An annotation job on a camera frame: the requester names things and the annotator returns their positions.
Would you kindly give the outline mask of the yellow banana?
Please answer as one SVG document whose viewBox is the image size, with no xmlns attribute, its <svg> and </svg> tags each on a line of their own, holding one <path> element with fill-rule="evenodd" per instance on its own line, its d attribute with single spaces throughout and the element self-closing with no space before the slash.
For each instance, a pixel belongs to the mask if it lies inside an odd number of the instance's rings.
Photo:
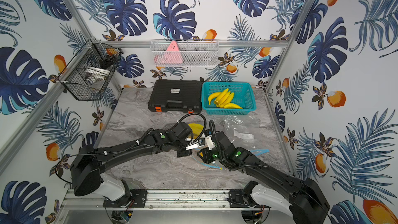
<svg viewBox="0 0 398 224">
<path fill-rule="evenodd" d="M 234 103 L 225 104 L 225 105 L 223 106 L 223 108 L 224 108 L 224 109 L 242 109 L 241 106 L 239 106 L 239 105 L 237 105 L 237 104 L 234 104 Z"/>
<path fill-rule="evenodd" d="M 219 105 L 219 101 L 222 98 L 222 92 L 215 92 L 212 93 L 209 97 L 208 97 L 208 104 L 210 105 L 212 102 L 214 102 L 214 104 Z"/>
<path fill-rule="evenodd" d="M 229 92 L 229 89 L 225 89 L 222 91 L 215 99 L 215 104 L 220 104 L 221 100 L 225 97 L 225 95 Z"/>
</svg>

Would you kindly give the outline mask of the clear bag with banana peel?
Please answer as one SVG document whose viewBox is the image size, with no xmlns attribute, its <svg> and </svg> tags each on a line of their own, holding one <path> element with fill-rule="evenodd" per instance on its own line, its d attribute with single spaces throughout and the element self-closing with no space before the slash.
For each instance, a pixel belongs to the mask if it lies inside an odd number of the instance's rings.
<svg viewBox="0 0 398 224">
<path fill-rule="evenodd" d="M 206 136 L 212 135 L 211 129 L 204 129 L 202 133 L 203 135 L 201 138 L 206 138 Z M 191 151 L 195 152 L 194 160 L 199 162 L 201 165 L 216 170 L 223 170 L 222 166 L 216 163 L 218 161 L 218 152 L 215 151 L 215 148 L 210 150 L 207 146 L 205 146 L 197 149 L 192 149 Z"/>
</svg>

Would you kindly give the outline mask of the clear zip-top bag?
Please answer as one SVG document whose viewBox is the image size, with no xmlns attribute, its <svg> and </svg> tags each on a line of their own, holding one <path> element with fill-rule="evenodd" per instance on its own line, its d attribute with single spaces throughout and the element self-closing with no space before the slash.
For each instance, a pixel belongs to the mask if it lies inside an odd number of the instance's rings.
<svg viewBox="0 0 398 224">
<path fill-rule="evenodd" d="M 227 115 L 221 125 L 235 147 L 243 147 L 256 156 L 269 153 L 260 140 L 260 119 L 248 115 Z"/>
</svg>

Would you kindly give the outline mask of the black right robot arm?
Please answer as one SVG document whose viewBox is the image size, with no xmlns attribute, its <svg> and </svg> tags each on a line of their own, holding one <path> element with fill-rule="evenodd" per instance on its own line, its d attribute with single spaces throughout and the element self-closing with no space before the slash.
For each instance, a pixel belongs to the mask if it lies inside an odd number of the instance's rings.
<svg viewBox="0 0 398 224">
<path fill-rule="evenodd" d="M 229 171 L 239 171 L 255 178 L 258 183 L 269 186 L 289 202 L 288 210 L 295 223 L 324 223 L 330 205 L 313 179 L 301 180 L 277 170 L 249 150 L 235 147 L 223 132 L 206 130 L 205 136 L 214 147 L 206 147 L 198 152 L 203 162 L 218 160 Z"/>
</svg>

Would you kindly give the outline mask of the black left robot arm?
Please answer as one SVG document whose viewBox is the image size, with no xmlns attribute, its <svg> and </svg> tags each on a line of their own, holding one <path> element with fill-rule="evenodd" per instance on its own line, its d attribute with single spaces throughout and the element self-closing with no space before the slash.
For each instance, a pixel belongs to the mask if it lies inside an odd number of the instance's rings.
<svg viewBox="0 0 398 224">
<path fill-rule="evenodd" d="M 185 150 L 186 139 L 192 136 L 189 125 L 178 122 L 169 130 L 149 129 L 142 137 L 120 145 L 81 148 L 70 166 L 75 196 L 98 194 L 112 201 L 128 198 L 125 184 L 107 176 L 107 170 L 139 157 Z"/>
</svg>

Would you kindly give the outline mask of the green-yellow banana bunch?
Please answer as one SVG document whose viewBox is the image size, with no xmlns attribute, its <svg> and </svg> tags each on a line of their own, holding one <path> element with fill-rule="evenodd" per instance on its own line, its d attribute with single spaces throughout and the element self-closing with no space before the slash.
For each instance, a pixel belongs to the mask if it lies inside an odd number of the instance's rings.
<svg viewBox="0 0 398 224">
<path fill-rule="evenodd" d="M 196 138 L 201 138 L 204 130 L 204 126 L 198 123 L 189 123 L 188 126 L 191 128 L 193 137 L 188 137 L 188 140 L 194 140 Z"/>
</svg>

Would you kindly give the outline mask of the black plastic tool case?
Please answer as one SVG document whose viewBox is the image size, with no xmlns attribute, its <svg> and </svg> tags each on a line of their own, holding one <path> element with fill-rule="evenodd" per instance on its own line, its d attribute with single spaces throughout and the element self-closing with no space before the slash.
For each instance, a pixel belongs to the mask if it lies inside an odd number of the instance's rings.
<svg viewBox="0 0 398 224">
<path fill-rule="evenodd" d="M 148 101 L 148 109 L 163 113 L 200 113 L 202 85 L 198 80 L 157 80 Z"/>
</svg>

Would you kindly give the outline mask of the teal plastic basket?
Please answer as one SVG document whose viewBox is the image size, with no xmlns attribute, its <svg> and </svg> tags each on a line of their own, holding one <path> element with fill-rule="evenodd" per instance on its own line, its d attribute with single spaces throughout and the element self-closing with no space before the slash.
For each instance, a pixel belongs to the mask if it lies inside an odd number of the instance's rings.
<svg viewBox="0 0 398 224">
<path fill-rule="evenodd" d="M 219 105 L 212 102 L 208 104 L 208 97 L 215 92 L 225 89 L 229 92 L 221 100 Z M 234 103 L 242 109 L 224 109 L 223 106 Z M 247 115 L 256 110 L 256 100 L 253 89 L 248 83 L 239 82 L 204 82 L 202 86 L 202 108 L 210 115 Z"/>
</svg>

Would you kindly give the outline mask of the pink triangular object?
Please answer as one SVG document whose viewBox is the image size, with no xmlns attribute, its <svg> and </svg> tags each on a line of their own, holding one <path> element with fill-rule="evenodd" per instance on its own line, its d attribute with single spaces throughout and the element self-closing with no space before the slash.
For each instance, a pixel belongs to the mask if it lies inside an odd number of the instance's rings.
<svg viewBox="0 0 398 224">
<path fill-rule="evenodd" d="M 183 64 L 183 57 L 180 53 L 177 41 L 171 41 L 166 51 L 162 53 L 159 63 L 163 65 Z"/>
</svg>

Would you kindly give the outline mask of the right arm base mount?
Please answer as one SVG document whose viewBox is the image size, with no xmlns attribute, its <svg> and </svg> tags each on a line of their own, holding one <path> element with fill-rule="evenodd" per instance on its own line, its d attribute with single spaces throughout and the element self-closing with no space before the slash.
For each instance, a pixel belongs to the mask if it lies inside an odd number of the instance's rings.
<svg viewBox="0 0 398 224">
<path fill-rule="evenodd" d="M 263 208 L 266 205 L 258 204 L 251 196 L 253 189 L 259 183 L 250 181 L 243 189 L 230 190 L 226 201 L 229 202 L 231 208 Z"/>
</svg>

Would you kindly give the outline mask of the aluminium front rail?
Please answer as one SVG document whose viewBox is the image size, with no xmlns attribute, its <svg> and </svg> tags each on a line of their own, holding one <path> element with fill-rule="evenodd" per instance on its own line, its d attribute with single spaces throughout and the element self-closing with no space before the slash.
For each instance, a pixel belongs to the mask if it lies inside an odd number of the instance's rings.
<svg viewBox="0 0 398 224">
<path fill-rule="evenodd" d="M 263 208 L 231 208 L 226 198 L 230 190 L 147 190 L 147 200 L 144 208 L 129 208 L 128 210 L 142 211 L 251 211 L 261 210 L 269 207 L 271 210 L 280 211 L 291 215 L 288 210 L 289 202 L 276 191 L 263 187 L 255 186 L 251 196 L 260 205 L 266 205 Z M 90 194 L 83 197 L 77 197 L 73 191 L 69 190 L 61 203 L 61 209 L 64 210 L 101 210 L 105 198 Z M 127 210 L 126 207 L 109 207 L 107 210 Z"/>
</svg>

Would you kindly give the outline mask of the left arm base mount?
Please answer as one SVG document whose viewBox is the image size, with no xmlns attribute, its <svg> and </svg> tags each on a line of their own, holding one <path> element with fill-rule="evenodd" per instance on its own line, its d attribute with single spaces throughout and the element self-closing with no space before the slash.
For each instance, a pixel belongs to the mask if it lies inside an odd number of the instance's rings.
<svg viewBox="0 0 398 224">
<path fill-rule="evenodd" d="M 121 180 L 125 193 L 121 198 L 112 201 L 109 198 L 105 198 L 103 207 L 118 207 L 123 208 L 144 208 L 147 200 L 148 191 L 143 189 L 129 189 L 128 184 L 125 180 Z"/>
</svg>

